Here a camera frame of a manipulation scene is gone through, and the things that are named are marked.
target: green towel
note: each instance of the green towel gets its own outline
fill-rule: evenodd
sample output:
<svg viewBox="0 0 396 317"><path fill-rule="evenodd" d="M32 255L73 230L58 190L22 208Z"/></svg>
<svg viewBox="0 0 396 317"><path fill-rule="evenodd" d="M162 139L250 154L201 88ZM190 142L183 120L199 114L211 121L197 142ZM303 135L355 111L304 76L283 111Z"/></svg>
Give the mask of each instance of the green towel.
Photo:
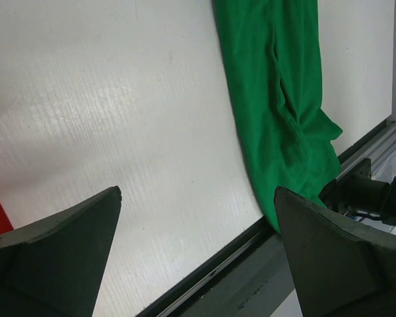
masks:
<svg viewBox="0 0 396 317"><path fill-rule="evenodd" d="M259 205L279 232L277 186L321 203L342 130L321 110L317 0L214 0L236 129Z"/></svg>

